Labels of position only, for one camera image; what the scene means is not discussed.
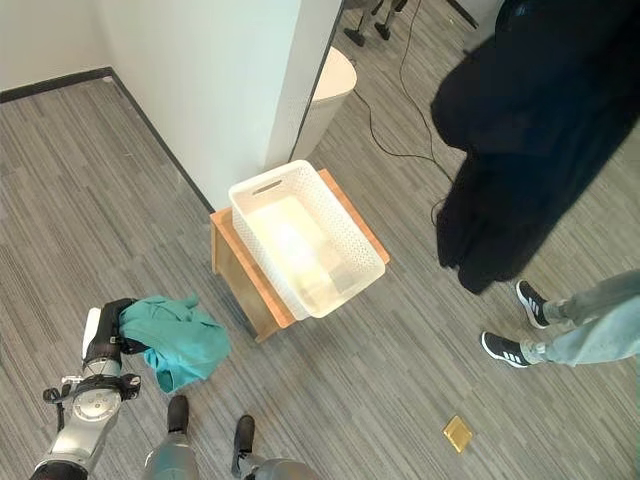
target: gold square tile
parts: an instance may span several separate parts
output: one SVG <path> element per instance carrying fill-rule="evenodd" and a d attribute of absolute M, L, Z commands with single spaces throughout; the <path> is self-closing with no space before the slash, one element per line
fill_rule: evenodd
<path fill-rule="evenodd" d="M 453 445 L 453 448 L 455 448 L 458 453 L 462 453 L 473 436 L 469 427 L 467 427 L 458 415 L 451 419 L 447 426 L 444 427 L 442 433 L 449 439 L 451 445 Z"/>

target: teal cloth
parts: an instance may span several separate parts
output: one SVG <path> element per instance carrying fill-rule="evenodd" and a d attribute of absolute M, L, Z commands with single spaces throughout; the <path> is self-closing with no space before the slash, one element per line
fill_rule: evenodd
<path fill-rule="evenodd" d="M 166 393 L 208 378 L 231 352 L 227 331 L 196 305 L 195 295 L 185 300 L 158 295 L 120 314 L 120 335 L 149 347 L 144 359 Z"/>

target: white plastic basket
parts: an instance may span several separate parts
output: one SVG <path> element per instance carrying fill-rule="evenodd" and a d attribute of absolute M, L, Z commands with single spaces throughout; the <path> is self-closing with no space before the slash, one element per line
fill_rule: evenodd
<path fill-rule="evenodd" d="M 296 160 L 229 190 L 233 226 L 296 320 L 364 290 L 384 262 L 329 187 Z"/>

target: light blue jeans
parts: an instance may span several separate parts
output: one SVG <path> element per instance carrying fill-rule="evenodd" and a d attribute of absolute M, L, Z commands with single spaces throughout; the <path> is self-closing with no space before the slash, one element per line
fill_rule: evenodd
<path fill-rule="evenodd" d="M 552 362 L 576 366 L 613 362 L 640 353 L 640 270 L 600 282 L 568 300 L 547 302 L 550 324 L 573 330 L 550 342 L 522 342 L 529 363 Z"/>

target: wooden table top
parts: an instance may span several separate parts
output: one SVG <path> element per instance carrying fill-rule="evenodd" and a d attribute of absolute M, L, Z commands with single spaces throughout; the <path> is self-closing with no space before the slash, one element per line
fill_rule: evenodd
<path fill-rule="evenodd" d="M 378 255 L 380 255 L 382 261 L 385 264 L 389 263 L 389 261 L 391 260 L 389 253 L 385 250 L 380 241 L 376 238 L 371 229 L 362 219 L 351 201 L 340 189 L 329 171 L 323 169 L 320 170 L 318 174 L 320 175 L 322 180 L 324 180 L 324 182 L 327 184 L 336 198 L 340 201 L 349 215 L 351 215 L 351 218 L 353 218 L 353 221 L 356 223 L 356 225 L 358 225 L 362 233 L 364 233 L 365 237 L 367 237 L 369 242 L 371 242 L 371 245 L 375 248 Z M 255 262 L 253 256 L 233 228 L 233 217 L 231 208 L 225 208 L 224 210 L 212 213 L 211 222 L 215 224 L 222 237 L 229 244 L 229 247 L 233 251 L 234 255 L 238 258 L 238 261 L 242 265 L 242 268 L 247 272 L 247 276 L 255 285 L 258 292 L 260 292 L 262 299 L 268 306 L 269 310 L 271 310 L 271 313 L 273 313 L 273 316 L 276 319 L 278 325 L 281 328 L 286 328 L 292 323 L 296 322 L 296 319 L 293 317 L 287 306 L 277 294 L 277 292 L 269 282 L 269 279 Z"/>

